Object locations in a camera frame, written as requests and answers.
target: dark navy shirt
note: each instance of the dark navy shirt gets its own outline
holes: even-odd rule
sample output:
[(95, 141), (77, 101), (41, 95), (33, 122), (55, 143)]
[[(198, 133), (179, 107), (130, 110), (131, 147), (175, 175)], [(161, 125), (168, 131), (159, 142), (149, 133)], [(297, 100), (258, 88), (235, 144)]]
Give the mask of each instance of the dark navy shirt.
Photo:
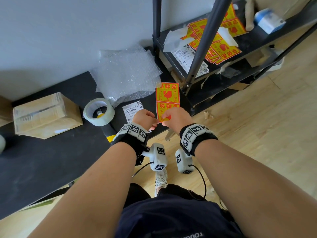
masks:
[(244, 237), (218, 204), (164, 195), (124, 208), (115, 237)]

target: barcode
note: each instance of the barcode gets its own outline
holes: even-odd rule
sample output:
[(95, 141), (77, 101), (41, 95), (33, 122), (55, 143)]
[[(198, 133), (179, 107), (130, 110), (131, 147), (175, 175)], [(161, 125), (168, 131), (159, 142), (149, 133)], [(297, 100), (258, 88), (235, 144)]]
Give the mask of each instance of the barcode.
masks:
[(186, 50), (185, 52), (183, 52), (183, 53), (179, 54), (179, 56), (181, 57), (181, 56), (185, 55), (186, 53), (188, 53), (188, 51), (187, 51), (187, 50)]
[(133, 108), (133, 109), (131, 109), (131, 110), (128, 110), (126, 113), (128, 114), (128, 113), (131, 113), (131, 112), (133, 112), (133, 111), (135, 111), (135, 110), (137, 110), (136, 108)]

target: shoe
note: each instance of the shoe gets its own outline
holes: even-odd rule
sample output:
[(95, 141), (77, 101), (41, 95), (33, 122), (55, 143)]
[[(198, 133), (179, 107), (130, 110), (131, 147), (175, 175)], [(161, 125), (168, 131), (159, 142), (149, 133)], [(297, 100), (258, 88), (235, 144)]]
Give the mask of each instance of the shoe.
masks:
[(155, 191), (154, 191), (154, 197), (156, 197), (158, 194), (156, 192), (157, 187), (164, 187), (167, 186), (167, 170), (163, 169), (162, 171), (155, 172)]

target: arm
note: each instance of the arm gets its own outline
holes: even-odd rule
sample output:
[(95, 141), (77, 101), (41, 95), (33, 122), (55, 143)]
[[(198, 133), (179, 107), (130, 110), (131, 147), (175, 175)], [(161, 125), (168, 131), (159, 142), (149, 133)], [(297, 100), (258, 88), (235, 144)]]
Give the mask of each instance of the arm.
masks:
[[(133, 122), (154, 129), (158, 120), (140, 110)], [(136, 162), (134, 149), (111, 146), (69, 189), (30, 234), (37, 237), (113, 237)]]
[[(169, 115), (163, 125), (177, 134), (194, 123), (180, 108)], [(245, 236), (315, 236), (317, 202), (295, 184), (218, 140), (201, 142), (195, 156)]]

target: person's left hand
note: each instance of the person's left hand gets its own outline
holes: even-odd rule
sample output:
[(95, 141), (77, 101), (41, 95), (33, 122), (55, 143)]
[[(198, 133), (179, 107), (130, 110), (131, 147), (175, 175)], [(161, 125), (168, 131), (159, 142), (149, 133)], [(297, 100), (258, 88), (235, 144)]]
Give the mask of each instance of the person's left hand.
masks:
[(155, 118), (154, 113), (142, 109), (135, 114), (132, 122), (141, 125), (146, 130), (154, 130), (157, 127), (159, 120)]

